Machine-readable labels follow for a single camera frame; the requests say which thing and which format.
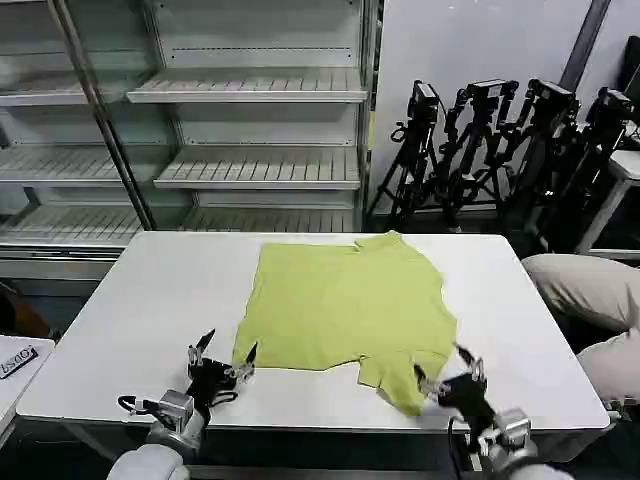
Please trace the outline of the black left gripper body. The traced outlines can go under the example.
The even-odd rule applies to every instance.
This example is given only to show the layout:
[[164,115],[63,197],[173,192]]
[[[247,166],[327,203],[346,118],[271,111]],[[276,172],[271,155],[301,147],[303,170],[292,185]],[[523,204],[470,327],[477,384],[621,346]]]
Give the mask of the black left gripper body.
[[188,375],[191,384],[186,394],[193,398],[195,406],[216,406],[238,397],[231,365],[203,358],[200,364],[188,366]]

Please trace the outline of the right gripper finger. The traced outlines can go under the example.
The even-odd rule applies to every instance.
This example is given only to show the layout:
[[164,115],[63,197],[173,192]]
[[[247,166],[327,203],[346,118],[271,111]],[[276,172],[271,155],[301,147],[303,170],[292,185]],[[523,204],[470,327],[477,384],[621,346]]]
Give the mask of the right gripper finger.
[[419,364],[415,363],[413,365],[413,371],[417,388],[423,395],[437,398],[442,394],[443,384],[438,380],[430,379]]
[[481,357],[475,356],[466,347],[455,343],[454,347],[467,367],[468,373],[471,375],[472,380],[482,386],[487,385],[487,378],[484,369],[484,361]]

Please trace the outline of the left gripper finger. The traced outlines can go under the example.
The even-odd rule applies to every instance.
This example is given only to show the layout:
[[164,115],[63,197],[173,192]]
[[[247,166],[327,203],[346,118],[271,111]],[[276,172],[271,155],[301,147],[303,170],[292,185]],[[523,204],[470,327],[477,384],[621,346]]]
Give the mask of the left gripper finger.
[[195,345],[188,347],[188,365],[190,368],[201,367],[204,364],[204,352],[215,335],[215,329],[203,335]]
[[229,367],[225,370],[225,374],[230,381],[234,383],[246,383],[254,375],[257,348],[258,343],[255,342],[242,364]]

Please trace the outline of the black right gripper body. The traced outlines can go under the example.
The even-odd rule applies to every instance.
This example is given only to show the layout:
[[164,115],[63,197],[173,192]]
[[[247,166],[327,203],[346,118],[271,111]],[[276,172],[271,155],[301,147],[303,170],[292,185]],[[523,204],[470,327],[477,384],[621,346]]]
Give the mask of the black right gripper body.
[[461,374],[441,383],[437,403],[455,409],[467,423],[491,423],[495,411],[485,399],[487,381],[474,379],[471,373]]

